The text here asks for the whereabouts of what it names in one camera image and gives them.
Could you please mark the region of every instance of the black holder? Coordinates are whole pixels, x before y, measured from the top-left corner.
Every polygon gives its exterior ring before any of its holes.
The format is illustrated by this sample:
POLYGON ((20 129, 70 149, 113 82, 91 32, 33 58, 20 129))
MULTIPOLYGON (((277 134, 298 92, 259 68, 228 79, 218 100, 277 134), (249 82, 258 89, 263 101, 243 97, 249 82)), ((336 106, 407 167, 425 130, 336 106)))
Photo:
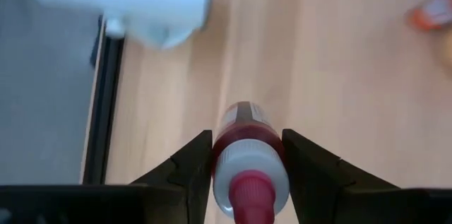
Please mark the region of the black holder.
MULTIPOLYGON (((282 132, 299 223, 452 223, 452 190, 400 189, 297 132, 282 132)), ((212 132, 130 185, 2 186, 3 223, 204 224, 212 132)))

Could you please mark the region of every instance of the wooden floor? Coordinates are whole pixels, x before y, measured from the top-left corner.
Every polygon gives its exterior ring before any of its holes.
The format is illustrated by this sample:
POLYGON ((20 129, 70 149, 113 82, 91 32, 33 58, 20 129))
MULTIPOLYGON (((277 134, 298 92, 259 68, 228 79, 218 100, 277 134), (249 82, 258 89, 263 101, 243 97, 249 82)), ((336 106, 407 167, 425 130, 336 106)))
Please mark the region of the wooden floor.
MULTIPOLYGON (((439 34, 406 26, 422 0, 213 0, 168 52, 128 41, 107 181, 168 158, 238 100, 402 187, 452 187, 452 76, 439 34)), ((277 223, 295 223, 289 203, 277 223)), ((206 223, 231 223, 210 200, 206 223)))

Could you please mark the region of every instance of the gray surface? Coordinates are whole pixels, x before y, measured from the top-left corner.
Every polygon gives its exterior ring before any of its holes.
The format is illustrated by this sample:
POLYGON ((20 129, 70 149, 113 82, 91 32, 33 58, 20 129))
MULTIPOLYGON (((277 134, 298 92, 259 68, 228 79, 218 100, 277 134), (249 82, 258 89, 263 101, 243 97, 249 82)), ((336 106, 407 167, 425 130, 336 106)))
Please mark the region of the gray surface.
POLYGON ((0 184, 78 183, 97 17, 0 0, 0 184))

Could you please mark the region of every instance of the metal edge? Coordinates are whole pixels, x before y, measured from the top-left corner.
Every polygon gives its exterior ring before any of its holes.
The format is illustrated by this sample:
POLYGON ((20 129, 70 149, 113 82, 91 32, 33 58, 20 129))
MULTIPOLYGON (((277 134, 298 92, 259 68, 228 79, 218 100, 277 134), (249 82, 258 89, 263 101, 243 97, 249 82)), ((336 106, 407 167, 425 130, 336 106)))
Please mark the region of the metal edge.
POLYGON ((105 28, 100 29, 100 51, 97 58, 95 92, 89 123, 82 184, 105 183, 109 143, 124 47, 124 40, 106 37, 105 28))

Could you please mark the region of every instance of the white bottle cap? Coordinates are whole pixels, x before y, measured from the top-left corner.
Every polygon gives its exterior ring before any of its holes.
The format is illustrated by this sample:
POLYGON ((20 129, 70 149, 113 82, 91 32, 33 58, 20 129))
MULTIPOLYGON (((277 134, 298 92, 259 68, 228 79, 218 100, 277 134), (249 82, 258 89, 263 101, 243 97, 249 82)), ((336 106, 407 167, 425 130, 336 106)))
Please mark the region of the white bottle cap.
POLYGON ((213 194, 220 209, 234 217, 229 200, 230 183, 245 170, 258 170, 268 175, 276 193, 274 211, 279 213, 289 197, 289 179, 278 153, 256 139, 236 141, 220 154, 213 178, 213 194))

